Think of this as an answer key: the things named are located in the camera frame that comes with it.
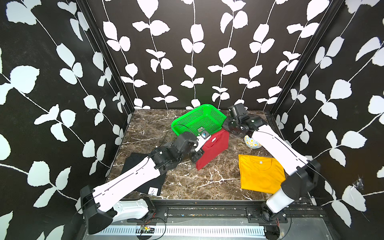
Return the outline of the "red t-shirt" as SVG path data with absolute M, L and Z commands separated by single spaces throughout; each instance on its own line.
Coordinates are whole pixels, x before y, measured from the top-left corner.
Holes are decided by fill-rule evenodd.
M 211 136 L 211 138 L 202 147 L 202 150 L 204 151 L 203 156 L 196 162 L 196 168 L 198 171 L 204 168 L 223 151 L 228 149 L 229 136 L 229 132 L 224 129 L 214 133 Z

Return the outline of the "green plastic basket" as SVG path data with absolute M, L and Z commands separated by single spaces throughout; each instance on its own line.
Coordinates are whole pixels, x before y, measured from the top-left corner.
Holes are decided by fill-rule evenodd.
M 227 116 L 210 104 L 204 104 L 174 120 L 171 128 L 179 136 L 191 132 L 195 136 L 207 131 L 210 135 L 219 132 Z

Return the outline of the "black t-shirt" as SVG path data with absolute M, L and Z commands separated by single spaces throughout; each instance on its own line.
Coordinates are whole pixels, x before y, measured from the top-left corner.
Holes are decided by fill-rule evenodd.
M 121 175 L 139 164 L 146 156 L 146 154 L 131 153 L 131 155 L 126 158 Z M 160 175 L 159 177 L 144 183 L 143 185 L 136 188 L 135 191 L 142 194 L 160 196 L 166 175 L 167 174 Z

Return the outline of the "yellow t-shirt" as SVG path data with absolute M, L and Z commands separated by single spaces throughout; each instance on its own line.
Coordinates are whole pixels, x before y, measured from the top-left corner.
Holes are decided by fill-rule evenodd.
M 282 165 L 274 158 L 239 155 L 241 188 L 275 194 L 286 180 Z

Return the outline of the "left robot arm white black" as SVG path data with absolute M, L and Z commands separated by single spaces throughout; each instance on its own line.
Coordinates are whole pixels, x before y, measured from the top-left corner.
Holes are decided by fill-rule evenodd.
M 210 138 L 207 131 L 199 136 L 184 132 L 174 142 L 155 148 L 136 166 L 112 181 L 95 188 L 83 187 L 80 190 L 80 203 L 88 234 L 97 234 L 118 221 L 151 219 L 156 208 L 150 199 L 125 201 L 124 197 L 175 169 L 184 159 L 197 162 L 203 156 L 203 145 Z

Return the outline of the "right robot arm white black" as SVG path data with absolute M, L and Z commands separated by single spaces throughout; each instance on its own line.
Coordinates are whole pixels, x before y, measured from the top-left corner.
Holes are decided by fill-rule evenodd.
M 279 190 L 262 204 L 260 215 L 264 222 L 270 223 L 276 220 L 285 207 L 305 197 L 316 187 L 321 165 L 317 161 L 309 161 L 295 151 L 259 116 L 227 117 L 223 128 L 232 134 L 244 133 L 251 136 L 289 175 Z

